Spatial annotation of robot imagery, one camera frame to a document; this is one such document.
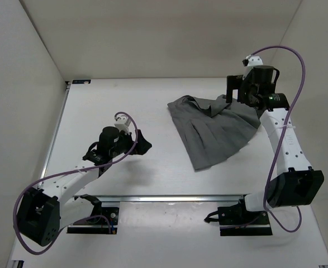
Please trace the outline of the grey pleated skirt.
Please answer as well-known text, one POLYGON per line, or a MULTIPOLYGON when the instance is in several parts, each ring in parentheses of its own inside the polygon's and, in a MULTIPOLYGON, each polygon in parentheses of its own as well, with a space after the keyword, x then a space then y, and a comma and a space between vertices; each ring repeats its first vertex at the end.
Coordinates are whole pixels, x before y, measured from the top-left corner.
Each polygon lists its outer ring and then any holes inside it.
POLYGON ((260 121, 254 108, 226 96, 184 95, 167 104, 195 171, 226 161, 254 137, 260 121))

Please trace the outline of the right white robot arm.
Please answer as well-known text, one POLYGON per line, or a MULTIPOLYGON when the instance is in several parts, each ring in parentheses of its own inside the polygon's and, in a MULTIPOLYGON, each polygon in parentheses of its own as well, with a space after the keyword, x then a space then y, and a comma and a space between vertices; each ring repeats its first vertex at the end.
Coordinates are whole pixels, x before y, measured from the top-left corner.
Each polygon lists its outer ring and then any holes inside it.
POLYGON ((269 65, 250 68, 246 75, 227 77, 226 101, 255 108, 274 157, 264 190, 242 196, 238 203, 210 213, 206 223, 218 222, 224 229, 244 228, 274 208, 310 205, 324 182, 302 151, 290 118, 293 106, 283 93, 275 91, 280 72, 269 65))

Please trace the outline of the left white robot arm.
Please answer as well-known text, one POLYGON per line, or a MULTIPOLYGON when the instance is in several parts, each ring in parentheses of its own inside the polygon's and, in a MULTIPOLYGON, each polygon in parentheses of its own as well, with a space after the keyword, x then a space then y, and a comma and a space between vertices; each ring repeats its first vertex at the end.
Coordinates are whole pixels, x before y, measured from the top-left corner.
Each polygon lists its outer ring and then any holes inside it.
POLYGON ((83 218, 96 222, 102 208, 98 198, 78 192, 103 175, 113 159, 122 155, 144 155, 152 145, 142 135, 105 127, 97 142, 90 145, 73 173, 58 176, 41 189, 25 190, 16 213, 16 230, 38 245, 51 244, 59 232, 83 218))

